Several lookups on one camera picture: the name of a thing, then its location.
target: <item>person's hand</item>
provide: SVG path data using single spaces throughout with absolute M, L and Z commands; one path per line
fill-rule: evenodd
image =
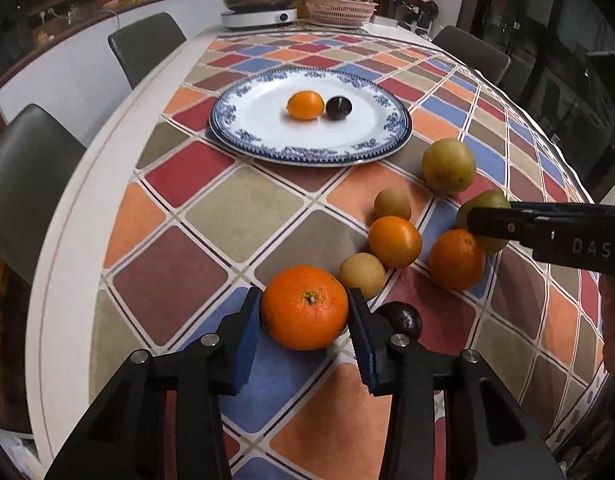
M 615 376 L 615 276 L 602 275 L 599 280 L 601 316 L 603 317 L 603 361 L 605 369 Z

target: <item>blue and white plate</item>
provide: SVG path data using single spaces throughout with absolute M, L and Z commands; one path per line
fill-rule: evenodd
M 287 101 L 301 90 L 323 100 L 342 95 L 351 114 L 313 121 L 287 114 Z M 232 149 L 296 166 L 351 166 L 379 160 L 403 147 L 412 131 L 405 106 L 371 81 L 345 72 L 308 67 L 270 70 L 238 82 L 214 103 L 209 124 Z

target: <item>colorful checkered tablecloth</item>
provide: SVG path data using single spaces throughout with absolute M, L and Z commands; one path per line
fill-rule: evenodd
M 411 139 L 354 168 L 280 166 L 232 152 L 207 128 L 212 104 L 236 81 L 287 64 L 376 82 L 410 109 Z M 377 193 L 398 185 L 410 191 L 424 248 L 412 266 L 389 272 L 373 305 L 415 305 L 428 349 L 481 352 L 557 446 L 604 378 L 598 276 L 534 262 L 516 243 L 489 257 L 482 282 L 462 294 L 436 286 L 426 267 L 433 241 L 483 190 L 584 201 L 572 170 L 523 117 L 478 74 L 431 48 L 322 28 L 216 40 L 172 96 L 130 176 L 97 296 L 91 396 L 133 349 L 177 351 L 212 332 L 251 284 L 265 287 L 296 264 L 335 274 L 365 247 Z M 444 137 L 465 142 L 478 165 L 475 183 L 453 198 L 435 196 L 420 172 L 424 150 Z M 442 475 L 442 395 L 435 400 Z M 292 352 L 262 332 L 250 381 L 239 397 L 221 400 L 235 478 L 374 480 L 389 406 L 361 383 L 348 333 L 328 349 Z

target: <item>plate rim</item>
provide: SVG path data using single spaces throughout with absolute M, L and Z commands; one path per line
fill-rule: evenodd
M 373 87 L 377 91 L 383 92 L 384 94 L 388 95 L 393 100 L 396 107 L 399 108 L 399 111 L 402 112 L 402 114 L 405 117 L 406 124 L 403 130 L 403 133 L 401 134 L 401 138 L 396 140 L 396 142 L 393 145 L 391 145 L 389 149 L 385 149 L 385 150 L 379 149 L 378 153 L 370 154 L 369 156 L 354 156 L 354 155 L 350 155 L 349 157 L 341 156 L 342 160 L 326 160 L 326 159 L 321 159 L 321 160 L 307 159 L 306 160 L 305 158 L 300 158 L 297 156 L 264 155 L 262 153 L 257 153 L 254 150 L 239 146 L 238 144 L 234 142 L 233 139 L 231 139 L 230 137 L 228 137 L 222 132 L 222 129 L 218 126 L 218 123 L 216 122 L 216 118 L 215 118 L 216 108 L 217 106 L 220 105 L 223 98 L 227 94 L 234 91 L 235 88 L 245 85 L 247 82 L 263 74 L 274 73 L 274 72 L 281 73 L 281 72 L 289 72 L 289 71 L 291 72 L 317 72 L 317 73 L 324 73 L 324 74 L 338 73 L 340 75 L 344 75 L 346 78 L 363 81 L 364 84 L 369 84 L 371 87 Z M 236 150 L 236 152 L 242 153 L 243 155 L 252 156 L 254 158 L 265 160 L 267 162 L 273 162 L 277 164 L 287 164 L 290 166 L 311 166 L 311 167 L 320 167 L 320 168 L 340 167 L 341 168 L 345 166 L 356 166 L 360 164 L 366 164 L 368 162 L 373 162 L 373 161 L 385 158 L 387 156 L 393 155 L 398 150 L 400 150 L 412 136 L 413 124 L 412 124 L 412 117 L 410 115 L 410 112 L 408 108 L 405 107 L 403 102 L 397 96 L 395 96 L 392 92 L 390 92 L 389 90 L 385 88 L 380 87 L 379 85 L 377 85 L 373 81 L 370 81 L 369 79 L 365 79 L 364 77 L 361 77 L 355 74 L 350 74 L 348 72 L 343 72 L 341 70 L 327 70 L 323 68 L 316 68 L 316 67 L 309 67 L 309 66 L 285 66 L 285 67 L 279 67 L 279 68 L 272 68 L 270 70 L 264 70 L 263 72 L 252 74 L 248 76 L 247 78 L 241 79 L 237 81 L 236 83 L 234 83 L 233 85 L 230 85 L 228 88 L 226 88 L 220 94 L 220 96 L 216 99 L 214 104 L 212 104 L 212 108 L 209 113 L 209 127 L 212 130 L 212 133 L 215 134 L 215 136 L 221 142 L 226 144 L 229 148 Z

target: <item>table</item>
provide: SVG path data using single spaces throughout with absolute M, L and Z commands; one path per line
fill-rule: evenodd
M 212 103 L 235 81 L 284 64 L 375 81 L 410 109 L 411 139 L 354 168 L 232 152 L 207 129 Z M 465 142 L 478 165 L 475 183 L 453 198 L 435 196 L 420 176 L 425 148 L 444 137 Z M 574 171 L 523 110 L 433 44 L 378 25 L 299 25 L 188 41 L 114 113 L 76 170 L 30 303 L 27 385 L 43 462 L 133 349 L 184 348 L 237 310 L 250 284 L 264 287 L 288 266 L 335 274 L 365 246 L 376 194 L 395 185 L 410 191 L 424 248 L 411 267 L 389 272 L 373 305 L 414 304 L 428 349 L 481 352 L 558 447 L 606 376 L 598 276 L 536 263 L 512 243 L 488 258 L 479 285 L 453 294 L 429 279 L 426 261 L 460 204 L 483 190 L 590 202 Z M 263 332 L 249 383 L 221 402 L 235 477 L 377 478 L 389 403 L 362 385 L 347 333 L 327 350 L 297 353 Z M 435 404 L 443 435 L 441 394 Z

